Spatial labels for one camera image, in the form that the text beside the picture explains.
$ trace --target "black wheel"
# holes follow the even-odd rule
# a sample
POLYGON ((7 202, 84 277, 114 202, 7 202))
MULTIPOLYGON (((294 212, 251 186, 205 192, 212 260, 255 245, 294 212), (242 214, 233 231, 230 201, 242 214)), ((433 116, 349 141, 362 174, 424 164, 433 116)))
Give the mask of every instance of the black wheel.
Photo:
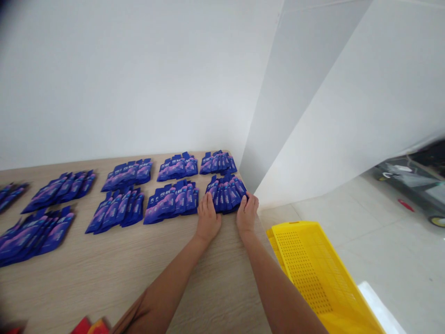
POLYGON ((445 228, 445 217, 442 217, 442 216, 429 216, 428 217, 428 221, 431 224, 433 224, 433 225, 445 228))

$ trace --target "white floor tile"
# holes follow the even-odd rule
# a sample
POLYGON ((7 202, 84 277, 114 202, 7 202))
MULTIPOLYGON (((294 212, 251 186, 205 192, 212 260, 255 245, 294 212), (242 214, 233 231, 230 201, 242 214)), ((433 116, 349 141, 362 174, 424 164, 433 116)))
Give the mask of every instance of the white floor tile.
POLYGON ((383 225, 391 224, 412 214, 397 201, 398 199, 407 201, 405 196, 385 182, 375 180, 371 172, 352 179, 342 185, 341 189, 383 225))
POLYGON ((262 210, 258 212, 258 216, 260 216, 260 221, 265 231, 269 230, 273 225, 301 220, 290 204, 262 210))
POLYGON ((343 189, 292 206, 303 220, 318 221, 334 246, 383 226, 343 189))
POLYGON ((445 279, 441 269, 433 269, 445 256, 445 241, 440 229, 427 224, 400 221, 337 249, 355 282, 368 281, 407 333, 445 328, 445 279))

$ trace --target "yellow plastic crate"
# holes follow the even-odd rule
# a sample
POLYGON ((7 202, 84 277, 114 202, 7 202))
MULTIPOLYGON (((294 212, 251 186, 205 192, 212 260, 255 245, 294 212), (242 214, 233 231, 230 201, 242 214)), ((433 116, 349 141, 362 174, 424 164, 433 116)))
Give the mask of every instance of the yellow plastic crate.
POLYGON ((267 236, 281 268, 329 333, 385 333, 319 223, 283 223, 267 236))

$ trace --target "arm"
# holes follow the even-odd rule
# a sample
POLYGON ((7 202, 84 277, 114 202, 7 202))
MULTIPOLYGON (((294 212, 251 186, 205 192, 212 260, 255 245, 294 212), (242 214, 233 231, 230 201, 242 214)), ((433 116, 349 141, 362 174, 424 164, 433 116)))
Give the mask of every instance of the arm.
POLYGON ((193 268, 221 228, 210 193, 199 203, 198 215, 195 236, 122 316, 112 334, 167 331, 193 268))
POLYGON ((245 196, 242 198, 236 224, 272 332, 328 334, 309 304, 255 235, 254 221, 259 201, 251 193, 248 196, 249 201, 245 196))

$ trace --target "stack of packets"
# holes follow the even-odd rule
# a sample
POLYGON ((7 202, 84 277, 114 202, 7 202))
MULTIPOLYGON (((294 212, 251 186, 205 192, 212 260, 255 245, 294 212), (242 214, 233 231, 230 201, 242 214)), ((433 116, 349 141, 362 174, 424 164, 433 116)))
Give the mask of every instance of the stack of packets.
POLYGON ((188 152, 177 154, 165 162, 159 168, 158 182, 182 179, 198 174, 198 160, 188 152))
POLYGON ((0 237, 0 267, 22 262, 55 250, 64 239, 74 218, 70 206, 62 210, 39 210, 0 237))
POLYGON ((88 193, 95 178, 96 174, 93 173, 93 170, 76 174, 63 173, 58 179, 51 181, 47 186, 40 189, 22 213, 33 212, 72 199, 79 199, 88 193))
POLYGON ((101 191, 114 191, 127 186, 147 183, 151 179, 152 164, 151 159, 147 158, 117 165, 114 167, 114 171, 108 174, 101 191))
POLYGON ((28 187, 27 183, 15 185, 8 184, 0 190, 0 213, 4 212, 28 187))
POLYGON ((197 213, 199 188, 186 179, 175 185, 156 189, 148 200, 144 224, 155 224, 167 218, 197 213))
POLYGON ((226 175, 229 173, 236 173, 237 171, 233 156, 229 155, 227 152, 223 153, 219 150, 213 154, 210 152, 205 154, 201 162, 199 173, 204 175, 209 173, 221 173, 221 175, 226 175))
POLYGON ((108 334, 110 330, 103 322, 103 319, 99 319, 93 325, 87 317, 84 317, 71 334, 108 334))
POLYGON ((205 192, 212 194, 215 211, 222 214, 238 210, 242 197, 247 196, 247 190, 242 181, 231 174, 226 174, 221 179, 213 175, 205 192))
POLYGON ((144 194, 133 186, 108 192, 105 200, 99 204, 85 234, 99 234, 116 225, 127 227, 143 218, 144 194))

